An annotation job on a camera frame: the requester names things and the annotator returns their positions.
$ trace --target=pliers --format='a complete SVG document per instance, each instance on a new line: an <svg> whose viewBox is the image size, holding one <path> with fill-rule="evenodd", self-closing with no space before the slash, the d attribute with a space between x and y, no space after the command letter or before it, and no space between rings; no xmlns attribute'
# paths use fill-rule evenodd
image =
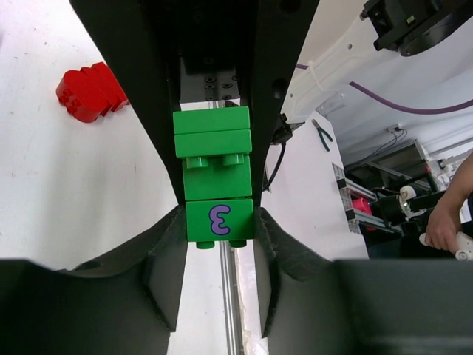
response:
<svg viewBox="0 0 473 355"><path fill-rule="evenodd" d="M313 119L312 124L317 129L317 132L319 133L320 140L321 140L322 144L324 144L325 150L329 152L330 148L328 147L327 142L325 141L324 135L325 135L325 137L328 138L328 140L330 142L333 142L333 138L328 134L328 132L325 129L320 127L320 124L318 124L316 120Z"/></svg>

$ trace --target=green toy block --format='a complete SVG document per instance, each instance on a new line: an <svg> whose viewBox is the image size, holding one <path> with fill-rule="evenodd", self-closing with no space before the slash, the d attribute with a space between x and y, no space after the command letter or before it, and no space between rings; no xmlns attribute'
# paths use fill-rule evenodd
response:
<svg viewBox="0 0 473 355"><path fill-rule="evenodd" d="M186 203L187 240L197 248L212 248L214 242L229 240L234 248L253 239L253 200L191 201Z"/></svg>
<svg viewBox="0 0 473 355"><path fill-rule="evenodd" d="M174 134L234 131L250 129L250 112L247 106L223 109L196 109L174 112Z"/></svg>
<svg viewBox="0 0 473 355"><path fill-rule="evenodd" d="M252 195L250 157L243 164L225 165L225 157L208 158L208 167L188 168L183 161L184 192L187 201Z"/></svg>
<svg viewBox="0 0 473 355"><path fill-rule="evenodd" d="M251 152L251 131L241 129L176 135L174 142L178 158L248 154Z"/></svg>

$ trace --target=purple number 3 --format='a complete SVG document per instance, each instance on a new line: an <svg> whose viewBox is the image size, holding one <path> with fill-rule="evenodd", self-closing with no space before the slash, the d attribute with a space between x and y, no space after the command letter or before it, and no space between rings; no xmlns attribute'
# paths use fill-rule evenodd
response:
<svg viewBox="0 0 473 355"><path fill-rule="evenodd" d="M220 217L221 213L227 214L230 213L230 206L227 205L216 205L212 207L208 213L208 217L212 222L210 225L210 230L216 235L227 235L230 233L229 227L222 227L222 224L225 223L225 219Z"/></svg>

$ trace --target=purple cable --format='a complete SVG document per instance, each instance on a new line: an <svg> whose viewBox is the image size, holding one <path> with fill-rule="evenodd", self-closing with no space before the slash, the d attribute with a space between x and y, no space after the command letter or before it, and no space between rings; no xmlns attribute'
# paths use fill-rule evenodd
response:
<svg viewBox="0 0 473 355"><path fill-rule="evenodd" d="M306 70L308 67L309 66L307 65L296 64L296 69ZM357 84L354 81L352 81L348 85L361 91L365 95L370 96L373 100L376 100L377 102L390 107L391 109L395 109L397 111L401 111L405 113L412 113L413 115L442 115L445 113L457 112L457 111L461 111L462 109L468 109L469 107L473 107L473 100L470 100L467 102L463 102L462 104L458 104L458 105L454 105L450 107L444 107L441 109L413 109L412 107L405 107L405 106L397 105L394 102L391 102L385 98L382 98L381 96L376 95L373 91L368 90L366 87L363 87L362 85Z"/></svg>

